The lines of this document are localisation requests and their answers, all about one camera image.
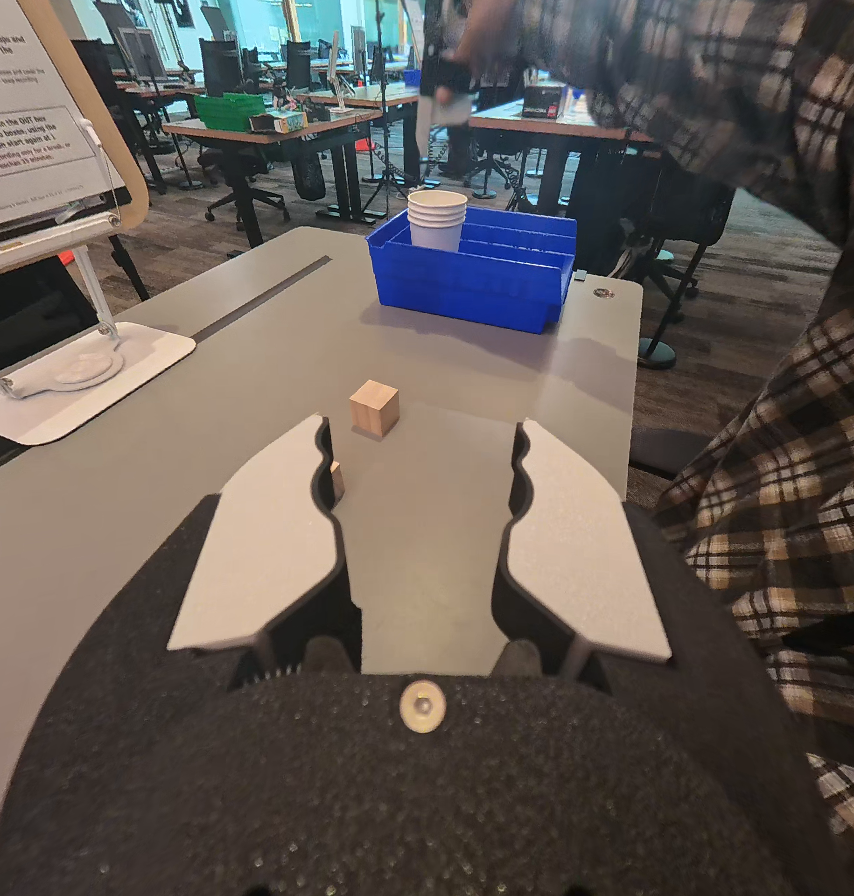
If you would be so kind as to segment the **wooden office desk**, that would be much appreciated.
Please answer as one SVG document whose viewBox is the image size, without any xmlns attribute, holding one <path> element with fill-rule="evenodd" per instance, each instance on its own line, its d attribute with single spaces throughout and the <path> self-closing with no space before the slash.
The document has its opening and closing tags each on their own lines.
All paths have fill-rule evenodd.
<svg viewBox="0 0 854 896">
<path fill-rule="evenodd" d="M 548 153 L 537 197 L 536 212 L 553 216 L 557 213 L 560 189 L 570 152 L 588 152 L 580 161 L 577 174 L 586 180 L 604 155 L 611 155 L 617 146 L 631 143 L 653 144 L 641 131 L 599 126 L 589 115 L 587 102 L 578 99 L 575 109 L 556 119 L 524 118 L 523 102 L 513 100 L 475 113 L 468 120 L 471 129 L 484 138 L 486 133 L 513 134 L 527 150 L 545 149 Z"/>
<path fill-rule="evenodd" d="M 375 110 L 362 110 L 358 115 L 336 120 L 318 121 L 290 133 L 231 132 L 211 129 L 198 119 L 189 119 L 164 126 L 172 136 L 181 136 L 196 142 L 207 150 L 222 154 L 222 171 L 230 186 L 236 209 L 249 246 L 255 248 L 264 242 L 254 208 L 253 187 L 243 169 L 243 158 L 261 161 L 295 161 L 309 153 L 329 151 L 336 192 L 336 209 L 318 210 L 319 218 L 337 218 L 356 224 L 373 226 L 384 212 L 369 213 L 361 196 L 361 178 L 358 172 L 355 143 L 366 137 L 367 123 L 379 117 Z"/>
</svg>

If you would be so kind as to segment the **white paper cup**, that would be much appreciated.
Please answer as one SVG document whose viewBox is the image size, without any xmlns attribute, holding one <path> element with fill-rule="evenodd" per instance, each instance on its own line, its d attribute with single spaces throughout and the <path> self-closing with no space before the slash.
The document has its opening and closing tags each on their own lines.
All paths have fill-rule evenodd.
<svg viewBox="0 0 854 896">
<path fill-rule="evenodd" d="M 407 197 L 411 244 L 440 252 L 458 252 L 466 220 L 467 197 L 434 189 L 419 189 Z"/>
</svg>

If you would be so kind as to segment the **green parts bin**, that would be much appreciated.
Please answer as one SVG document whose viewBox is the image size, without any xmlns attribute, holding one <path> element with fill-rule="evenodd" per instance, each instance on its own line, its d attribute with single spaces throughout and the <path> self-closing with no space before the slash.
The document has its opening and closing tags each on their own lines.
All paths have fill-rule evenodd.
<svg viewBox="0 0 854 896">
<path fill-rule="evenodd" d="M 246 93 L 225 93 L 221 96 L 198 96 L 197 118 L 209 130 L 230 133 L 251 133 L 251 119 L 266 113 L 263 96 Z"/>
</svg>

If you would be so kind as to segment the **black cardboard box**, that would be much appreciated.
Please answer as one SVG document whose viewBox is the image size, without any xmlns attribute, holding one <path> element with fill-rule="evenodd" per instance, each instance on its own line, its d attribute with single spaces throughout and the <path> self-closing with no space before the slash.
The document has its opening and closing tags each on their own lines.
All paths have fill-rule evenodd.
<svg viewBox="0 0 854 896">
<path fill-rule="evenodd" d="M 521 116 L 524 119 L 555 120 L 566 98 L 567 85 L 546 81 L 526 84 L 522 97 Z"/>
</svg>

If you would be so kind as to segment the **person's right hand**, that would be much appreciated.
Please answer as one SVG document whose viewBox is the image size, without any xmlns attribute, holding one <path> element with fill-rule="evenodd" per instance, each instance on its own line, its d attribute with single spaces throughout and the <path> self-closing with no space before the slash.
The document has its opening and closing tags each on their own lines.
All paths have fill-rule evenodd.
<svg viewBox="0 0 854 896">
<path fill-rule="evenodd" d="M 476 76 L 496 66 L 522 61 L 538 67 L 543 59 L 537 37 L 545 2 L 474 1 L 449 59 Z"/>
</svg>

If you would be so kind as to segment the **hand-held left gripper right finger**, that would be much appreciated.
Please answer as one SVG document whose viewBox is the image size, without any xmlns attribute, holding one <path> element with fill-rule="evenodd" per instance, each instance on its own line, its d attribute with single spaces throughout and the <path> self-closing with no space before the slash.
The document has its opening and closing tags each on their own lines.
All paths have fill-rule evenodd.
<svg viewBox="0 0 854 896">
<path fill-rule="evenodd" d="M 547 676 L 578 676 L 595 654 L 665 665 L 672 648 L 618 492 L 537 421 L 517 424 L 511 519 L 491 614 L 538 651 Z"/>
</svg>

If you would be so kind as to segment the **person's right forearm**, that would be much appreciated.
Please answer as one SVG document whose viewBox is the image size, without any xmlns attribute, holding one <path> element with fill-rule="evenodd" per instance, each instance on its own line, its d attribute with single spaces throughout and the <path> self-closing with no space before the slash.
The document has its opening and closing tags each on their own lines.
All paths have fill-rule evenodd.
<svg viewBox="0 0 854 896">
<path fill-rule="evenodd" d="M 514 20 L 598 124 L 854 241 L 854 2 L 517 2 Z"/>
</svg>

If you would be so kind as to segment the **white printed paper sheet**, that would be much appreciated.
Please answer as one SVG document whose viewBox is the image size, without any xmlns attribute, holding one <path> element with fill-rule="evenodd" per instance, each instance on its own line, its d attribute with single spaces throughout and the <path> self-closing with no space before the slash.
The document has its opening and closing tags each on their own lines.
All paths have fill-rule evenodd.
<svg viewBox="0 0 854 896">
<path fill-rule="evenodd" d="M 130 194 L 116 135 L 57 2 L 0 2 L 0 234 L 87 217 Z"/>
</svg>

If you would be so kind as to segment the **black office chair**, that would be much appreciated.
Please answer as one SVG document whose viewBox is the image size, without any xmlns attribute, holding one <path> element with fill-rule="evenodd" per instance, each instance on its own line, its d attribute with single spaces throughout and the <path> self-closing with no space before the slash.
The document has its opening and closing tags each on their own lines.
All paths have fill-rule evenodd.
<svg viewBox="0 0 854 896">
<path fill-rule="evenodd" d="M 200 40 L 200 52 L 204 69 L 205 95 L 221 96 L 225 93 L 247 93 L 243 81 L 242 65 L 239 51 L 235 44 L 225 40 Z M 255 202 L 279 211 L 285 222 L 290 221 L 285 197 L 254 185 L 259 175 L 269 173 L 269 162 L 262 150 L 252 145 L 235 144 L 233 149 L 223 146 L 200 144 L 197 162 L 207 175 L 220 173 L 224 182 L 231 187 L 231 192 L 211 204 L 205 212 L 205 219 L 214 222 L 215 210 L 231 205 L 235 211 L 235 228 L 245 231 L 245 222 L 237 204 L 234 186 L 238 176 L 247 185 L 251 193 L 251 204 Z"/>
<path fill-rule="evenodd" d="M 589 223 L 578 225 L 581 260 L 591 273 L 651 279 L 675 303 L 669 321 L 681 322 L 681 303 L 699 293 L 694 273 L 723 235 L 735 189 L 638 149 L 602 170 L 597 197 Z"/>
</svg>

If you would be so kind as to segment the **person's plaid shirt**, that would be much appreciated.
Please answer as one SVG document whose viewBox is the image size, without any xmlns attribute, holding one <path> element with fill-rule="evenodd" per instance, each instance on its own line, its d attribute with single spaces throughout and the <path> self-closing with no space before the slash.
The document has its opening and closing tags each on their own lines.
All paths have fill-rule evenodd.
<svg viewBox="0 0 854 896">
<path fill-rule="evenodd" d="M 656 521 L 762 653 L 829 825 L 854 846 L 854 665 L 784 645 L 854 613 L 854 230 L 817 315 L 663 493 Z"/>
</svg>

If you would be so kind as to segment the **blue plastic bin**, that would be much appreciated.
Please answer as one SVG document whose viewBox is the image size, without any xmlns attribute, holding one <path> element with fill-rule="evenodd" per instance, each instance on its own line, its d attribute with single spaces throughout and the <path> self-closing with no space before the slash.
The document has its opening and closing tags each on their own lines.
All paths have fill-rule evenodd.
<svg viewBox="0 0 854 896">
<path fill-rule="evenodd" d="M 469 206 L 448 252 L 414 245 L 404 211 L 366 241 L 381 305 L 540 334 L 566 303 L 578 223 Z"/>
</svg>

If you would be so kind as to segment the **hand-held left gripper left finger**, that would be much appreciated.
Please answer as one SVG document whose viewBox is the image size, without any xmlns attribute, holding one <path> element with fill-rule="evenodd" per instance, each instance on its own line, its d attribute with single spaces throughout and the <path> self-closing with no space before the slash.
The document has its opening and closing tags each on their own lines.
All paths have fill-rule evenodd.
<svg viewBox="0 0 854 896">
<path fill-rule="evenodd" d="M 360 671 L 363 613 L 335 517 L 327 417 L 313 414 L 247 460 L 217 496 L 166 648 L 246 651 L 264 673 L 333 639 Z"/>
</svg>

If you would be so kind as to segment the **instruction sheet stand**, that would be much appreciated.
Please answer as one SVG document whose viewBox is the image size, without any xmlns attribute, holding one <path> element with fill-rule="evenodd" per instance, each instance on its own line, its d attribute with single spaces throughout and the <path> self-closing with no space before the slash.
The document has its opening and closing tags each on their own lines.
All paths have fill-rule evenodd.
<svg viewBox="0 0 854 896">
<path fill-rule="evenodd" d="M 86 243 L 121 224 L 110 210 L 0 240 L 0 274 L 71 249 L 97 317 L 82 335 L 0 375 L 0 437 L 23 446 L 58 441 L 196 349 L 192 338 L 114 319 Z"/>
</svg>

